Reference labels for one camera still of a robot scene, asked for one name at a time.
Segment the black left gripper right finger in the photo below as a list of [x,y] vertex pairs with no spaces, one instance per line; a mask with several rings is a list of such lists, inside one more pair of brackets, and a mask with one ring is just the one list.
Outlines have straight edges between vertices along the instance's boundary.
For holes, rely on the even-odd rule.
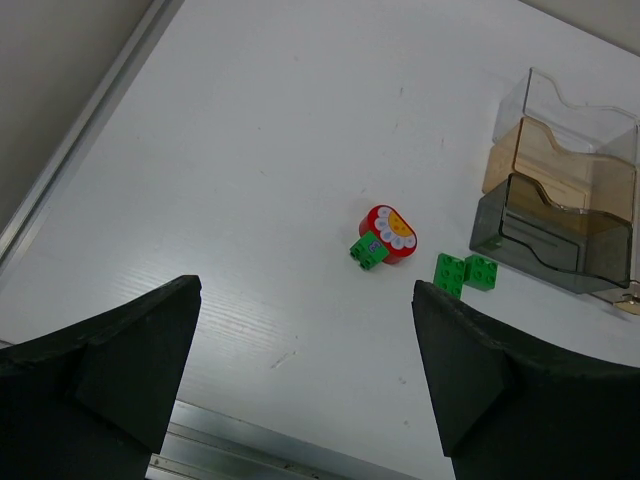
[[417,281],[414,326],[459,479],[635,479],[639,371],[553,345]]

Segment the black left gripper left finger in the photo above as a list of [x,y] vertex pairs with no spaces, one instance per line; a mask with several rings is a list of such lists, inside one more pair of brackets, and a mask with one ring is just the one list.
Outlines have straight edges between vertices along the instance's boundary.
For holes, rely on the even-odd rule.
[[1,351],[4,479],[142,479],[160,452],[201,307],[180,276]]

